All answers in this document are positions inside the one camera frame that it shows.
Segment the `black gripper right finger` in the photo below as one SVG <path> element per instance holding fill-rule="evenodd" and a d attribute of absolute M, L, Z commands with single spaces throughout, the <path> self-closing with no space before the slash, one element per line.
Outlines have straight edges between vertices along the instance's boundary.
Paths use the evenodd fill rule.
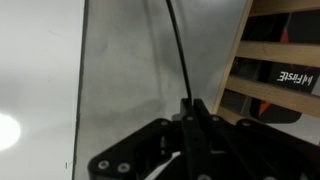
<path fill-rule="evenodd" d="M 316 145 L 250 119 L 214 121 L 201 99 L 193 105 L 200 122 L 235 156 L 244 180 L 320 180 Z"/>

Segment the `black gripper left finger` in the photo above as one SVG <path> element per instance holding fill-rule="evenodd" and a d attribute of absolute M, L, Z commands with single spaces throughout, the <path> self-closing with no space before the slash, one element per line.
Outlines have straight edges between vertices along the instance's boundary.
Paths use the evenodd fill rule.
<path fill-rule="evenodd" d="M 182 122 L 195 118 L 189 99 L 181 100 L 179 116 L 157 118 L 95 155 L 87 166 L 89 180 L 143 180 L 182 149 Z"/>

